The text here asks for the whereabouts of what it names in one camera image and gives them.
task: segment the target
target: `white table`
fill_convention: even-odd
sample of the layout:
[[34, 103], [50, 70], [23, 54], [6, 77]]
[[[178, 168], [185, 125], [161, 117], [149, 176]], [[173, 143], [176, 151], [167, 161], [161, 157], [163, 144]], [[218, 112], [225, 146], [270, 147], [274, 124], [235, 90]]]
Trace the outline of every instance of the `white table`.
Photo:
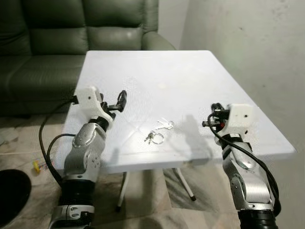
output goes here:
[[[122, 89], [127, 105], [107, 132], [101, 173], [175, 168], [206, 160], [222, 161], [222, 150], [202, 121], [211, 104], [255, 103], [210, 51], [89, 51], [77, 87], [96, 86], [108, 104]], [[256, 121], [244, 141], [263, 160], [289, 157], [295, 149], [257, 108]], [[172, 130], [160, 130], [162, 145], [144, 142], [162, 117], [174, 121]], [[64, 133], [78, 133], [88, 120], [78, 105], [70, 107]], [[71, 138], [63, 138], [55, 167], [62, 171]]]

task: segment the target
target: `floor tile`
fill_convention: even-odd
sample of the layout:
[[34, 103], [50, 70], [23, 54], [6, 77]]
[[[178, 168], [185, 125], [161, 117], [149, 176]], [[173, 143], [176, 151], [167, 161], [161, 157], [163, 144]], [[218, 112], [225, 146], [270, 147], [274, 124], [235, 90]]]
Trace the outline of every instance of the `floor tile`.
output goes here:
[[115, 212], [120, 196], [122, 179], [123, 173], [99, 176], [93, 195], [95, 207], [94, 223], [102, 224], [126, 219], [124, 202], [121, 212]]
[[[39, 125], [22, 127], [19, 131], [18, 145], [16, 151], [18, 152], [40, 151], [41, 148], [38, 139], [39, 128], [40, 128]], [[61, 134], [62, 128], [63, 128], [63, 124], [52, 124], [45, 126], [42, 133], [42, 139], [46, 150], [52, 139], [55, 136]]]
[[0, 128], [16, 128], [18, 126], [28, 125], [32, 121], [32, 117], [33, 116], [28, 116], [24, 118], [0, 117]]
[[56, 184], [33, 186], [28, 202], [5, 229], [46, 229], [54, 207], [58, 204], [60, 187]]
[[16, 152], [18, 145], [18, 139], [14, 139], [12, 141], [5, 141], [2, 145], [0, 145], [0, 154], [10, 154]]
[[203, 166], [182, 168], [181, 172], [196, 196], [191, 201], [178, 176], [172, 169], [164, 175], [173, 208], [185, 208], [209, 212], [235, 212], [227, 180], [221, 165], [208, 163]]
[[132, 172], [125, 194], [128, 218], [170, 210], [171, 204], [162, 170]]
[[0, 128], [0, 135], [9, 142], [18, 138], [18, 131], [15, 127]]
[[0, 155], [0, 169], [14, 169], [32, 161], [31, 154], [3, 154]]
[[95, 224], [135, 218], [171, 209], [161, 170], [132, 172], [120, 213], [119, 200], [122, 174], [101, 175], [95, 188]]
[[41, 168], [40, 173], [37, 173], [34, 169], [34, 165], [32, 161], [20, 167], [17, 167], [16, 169], [25, 172], [29, 176], [32, 186], [43, 185], [48, 183], [56, 183], [56, 180], [52, 176], [49, 169]]
[[189, 229], [239, 229], [236, 213], [215, 213], [179, 209]]
[[168, 210], [146, 217], [97, 225], [95, 229], [188, 229], [179, 210]]

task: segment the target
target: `green leather sofa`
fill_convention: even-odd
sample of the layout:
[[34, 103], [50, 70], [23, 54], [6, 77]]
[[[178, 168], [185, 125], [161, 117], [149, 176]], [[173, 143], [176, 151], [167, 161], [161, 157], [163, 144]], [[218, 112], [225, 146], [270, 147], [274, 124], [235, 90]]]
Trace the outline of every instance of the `green leather sofa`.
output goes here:
[[69, 98], [88, 50], [173, 50], [157, 31], [158, 0], [0, 0], [0, 115]]

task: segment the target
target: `metal table leg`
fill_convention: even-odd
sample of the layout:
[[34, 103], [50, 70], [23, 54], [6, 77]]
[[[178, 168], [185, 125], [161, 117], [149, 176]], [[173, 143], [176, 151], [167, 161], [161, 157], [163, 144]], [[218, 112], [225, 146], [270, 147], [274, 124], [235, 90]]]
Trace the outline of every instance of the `metal table leg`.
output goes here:
[[178, 176], [179, 176], [179, 178], [180, 178], [180, 180], [181, 180], [181, 182], [182, 182], [182, 184], [183, 184], [185, 190], [186, 190], [187, 193], [189, 194], [191, 200], [192, 200], [192, 201], [195, 201], [195, 200], [196, 200], [196, 197], [194, 196], [194, 194], [193, 194], [191, 188], [189, 187], [189, 185], [187, 184], [186, 180], [184, 179], [184, 177], [183, 177], [183, 175], [182, 175], [182, 173], [181, 173], [180, 168], [174, 168], [174, 170], [177, 172], [177, 174], [178, 174]]
[[130, 175], [129, 172], [124, 172], [124, 174], [123, 174], [122, 188], [121, 188], [119, 202], [118, 202], [118, 205], [116, 206], [116, 209], [115, 209], [116, 212], [121, 211], [121, 205], [122, 205], [124, 195], [125, 195], [125, 192], [126, 192], [126, 188], [127, 188], [127, 185], [128, 185], [129, 175]]

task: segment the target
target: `wire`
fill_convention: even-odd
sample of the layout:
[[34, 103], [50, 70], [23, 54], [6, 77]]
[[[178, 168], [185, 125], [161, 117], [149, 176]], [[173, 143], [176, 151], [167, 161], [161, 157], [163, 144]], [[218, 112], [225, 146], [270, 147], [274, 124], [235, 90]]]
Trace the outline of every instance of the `wire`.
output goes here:
[[60, 108], [62, 108], [63, 106], [67, 105], [67, 104], [70, 104], [72, 103], [73, 100], [70, 99], [60, 105], [58, 105], [57, 107], [55, 107], [54, 110], [52, 110], [44, 119], [44, 121], [42, 122], [40, 128], [39, 128], [39, 144], [40, 144], [40, 148], [41, 148], [41, 152], [42, 152], [42, 155], [43, 155], [43, 158], [44, 160], [46, 161], [46, 164], [51, 172], [51, 174], [53, 175], [53, 177], [55, 178], [55, 180], [57, 181], [57, 183], [61, 186], [61, 183], [62, 183], [62, 178], [60, 176], [60, 174], [56, 171], [56, 169], [53, 167], [51, 161], [48, 161], [47, 160], [47, 155], [46, 155], [46, 151], [44, 149], [44, 146], [43, 146], [43, 141], [42, 141], [42, 131], [43, 131], [43, 128], [44, 126], [46, 125], [47, 121], [49, 120], [49, 118], [56, 112], [58, 111]]
[[[208, 125], [211, 129], [211, 131], [213, 132], [213, 134], [219, 139], [222, 140], [223, 142], [227, 143], [229, 146], [234, 147], [235, 149], [238, 149], [239, 151], [243, 152], [244, 154], [246, 154], [247, 156], [249, 156], [251, 159], [253, 159], [257, 164], [259, 164], [263, 170], [266, 172], [267, 178], [268, 178], [268, 182], [270, 184], [270, 188], [272, 190], [272, 193], [274, 195], [275, 198], [275, 203], [274, 203], [274, 215], [277, 216], [280, 212], [281, 212], [281, 203], [279, 200], [279, 191], [278, 191], [278, 186], [276, 183], [275, 178], [273, 177], [272, 173], [269, 171], [268, 167], [266, 166], [266, 164], [261, 161], [260, 159], [258, 159], [257, 157], [255, 157], [253, 154], [251, 154], [250, 152], [248, 152], [247, 150], [243, 149], [242, 147], [226, 140], [225, 138], [221, 137], [212, 127], [211, 125], [211, 117], [214, 117], [215, 113], [212, 113], [208, 116], [207, 122]], [[226, 157], [230, 154], [230, 151], [226, 152], [226, 154], [223, 155], [224, 160], [226, 159]]]
[[59, 139], [60, 137], [64, 137], [64, 136], [70, 136], [70, 137], [74, 137], [75, 135], [73, 134], [61, 134], [61, 135], [57, 135], [50, 143], [49, 145], [49, 148], [48, 148], [48, 151], [47, 151], [47, 160], [48, 162], [51, 163], [51, 159], [50, 159], [50, 153], [51, 153], [51, 150], [52, 150], [52, 147], [54, 145], [54, 143], [56, 142], [57, 139]]

